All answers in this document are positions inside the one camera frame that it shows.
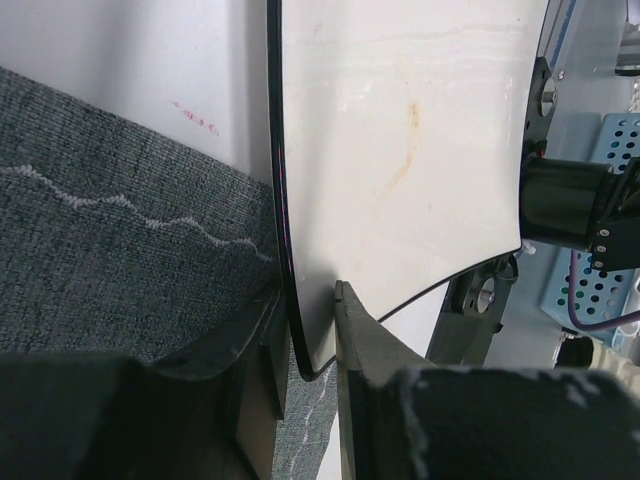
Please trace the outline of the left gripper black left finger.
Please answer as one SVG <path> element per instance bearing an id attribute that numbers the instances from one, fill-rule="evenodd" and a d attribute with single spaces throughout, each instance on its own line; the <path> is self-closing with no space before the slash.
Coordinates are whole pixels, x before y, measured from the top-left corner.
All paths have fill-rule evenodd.
<path id="1" fill-rule="evenodd" d="M 5 355 L 1 475 L 267 479 L 288 361 L 278 289 L 152 365 L 107 353 Z"/>

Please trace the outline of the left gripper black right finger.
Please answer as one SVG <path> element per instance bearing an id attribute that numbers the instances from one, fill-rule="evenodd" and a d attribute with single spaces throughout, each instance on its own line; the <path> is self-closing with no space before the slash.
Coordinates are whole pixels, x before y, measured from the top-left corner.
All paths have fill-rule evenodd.
<path id="1" fill-rule="evenodd" d="M 335 286 L 346 479 L 635 479 L 639 402 L 584 369 L 444 367 Z"/>

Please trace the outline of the dark grey cloth placemat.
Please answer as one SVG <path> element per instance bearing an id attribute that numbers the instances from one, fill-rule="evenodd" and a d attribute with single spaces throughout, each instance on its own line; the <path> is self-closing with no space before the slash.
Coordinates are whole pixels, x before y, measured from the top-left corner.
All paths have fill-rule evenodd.
<path id="1" fill-rule="evenodd" d="M 10 70 L 1 73 L 1 359 L 107 353 L 152 365 L 265 289 L 285 301 L 269 186 Z M 336 377 L 289 346 L 271 476 L 314 479 Z"/>

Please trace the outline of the white square plate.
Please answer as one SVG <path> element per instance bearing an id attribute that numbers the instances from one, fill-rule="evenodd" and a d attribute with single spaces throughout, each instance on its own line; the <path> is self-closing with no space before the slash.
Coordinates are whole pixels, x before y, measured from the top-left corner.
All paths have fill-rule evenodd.
<path id="1" fill-rule="evenodd" d="M 516 250 L 544 1 L 270 1 L 269 121 L 293 344 L 336 353 L 333 289 L 376 319 Z"/>

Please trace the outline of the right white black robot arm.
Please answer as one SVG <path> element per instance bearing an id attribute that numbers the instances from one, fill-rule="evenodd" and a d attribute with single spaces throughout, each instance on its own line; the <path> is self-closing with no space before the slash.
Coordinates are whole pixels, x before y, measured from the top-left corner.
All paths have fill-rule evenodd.
<path id="1" fill-rule="evenodd" d="M 639 159 L 603 163 L 530 157 L 519 185 L 521 237 L 592 255 L 596 270 L 639 267 Z"/>

